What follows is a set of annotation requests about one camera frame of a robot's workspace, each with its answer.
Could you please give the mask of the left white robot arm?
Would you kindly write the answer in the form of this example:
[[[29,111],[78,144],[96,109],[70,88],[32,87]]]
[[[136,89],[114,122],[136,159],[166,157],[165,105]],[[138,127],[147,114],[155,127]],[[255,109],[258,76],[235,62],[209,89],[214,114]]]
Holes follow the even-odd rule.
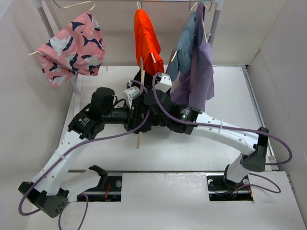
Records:
[[[22,201],[28,200],[39,211],[51,218],[59,216],[69,202],[88,189],[102,190],[107,186],[108,173],[93,165],[82,174],[65,181],[83,150],[95,140],[106,124],[121,124],[131,130],[132,102],[140,96],[137,87],[124,91],[126,97],[118,99],[114,90],[98,88],[91,102],[78,112],[68,125],[63,140],[43,169],[29,182],[22,182],[18,190]]]

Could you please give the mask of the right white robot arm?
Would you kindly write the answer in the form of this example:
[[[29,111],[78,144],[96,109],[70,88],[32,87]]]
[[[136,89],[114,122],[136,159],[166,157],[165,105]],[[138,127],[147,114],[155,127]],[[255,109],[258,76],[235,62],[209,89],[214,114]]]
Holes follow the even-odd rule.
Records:
[[[175,133],[209,138],[240,152],[237,159],[226,166],[222,176],[224,187],[232,189],[250,172],[261,173],[265,170],[268,147],[266,128],[260,127],[253,132],[226,129],[227,123],[188,105],[174,104],[170,96],[161,90],[147,92],[143,103],[150,110],[154,125],[167,127]]]

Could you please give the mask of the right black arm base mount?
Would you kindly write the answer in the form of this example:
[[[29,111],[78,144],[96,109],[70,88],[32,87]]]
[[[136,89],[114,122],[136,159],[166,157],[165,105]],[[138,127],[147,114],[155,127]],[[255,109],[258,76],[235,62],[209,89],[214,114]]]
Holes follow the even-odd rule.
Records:
[[[254,201],[248,177],[239,183],[226,181],[221,174],[207,175],[210,201]]]

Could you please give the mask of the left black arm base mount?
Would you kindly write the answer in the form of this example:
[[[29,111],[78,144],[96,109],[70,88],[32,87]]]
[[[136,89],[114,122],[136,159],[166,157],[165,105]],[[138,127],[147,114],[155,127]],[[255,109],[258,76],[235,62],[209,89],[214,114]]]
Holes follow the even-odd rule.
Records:
[[[123,173],[110,172],[107,179],[99,181],[98,185],[87,189],[84,193],[89,202],[120,202]]]

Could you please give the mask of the black trousers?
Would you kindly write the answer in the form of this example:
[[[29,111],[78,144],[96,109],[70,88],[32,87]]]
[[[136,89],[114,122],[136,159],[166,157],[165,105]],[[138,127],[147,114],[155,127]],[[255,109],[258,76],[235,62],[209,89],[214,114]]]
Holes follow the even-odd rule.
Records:
[[[135,129],[144,122],[143,126],[135,131],[135,133],[146,133],[154,126],[165,126],[163,121],[166,116],[158,107],[152,90],[153,76],[145,73],[144,86],[147,92],[141,93],[140,96],[132,100],[132,114],[128,124],[124,127],[127,131]]]

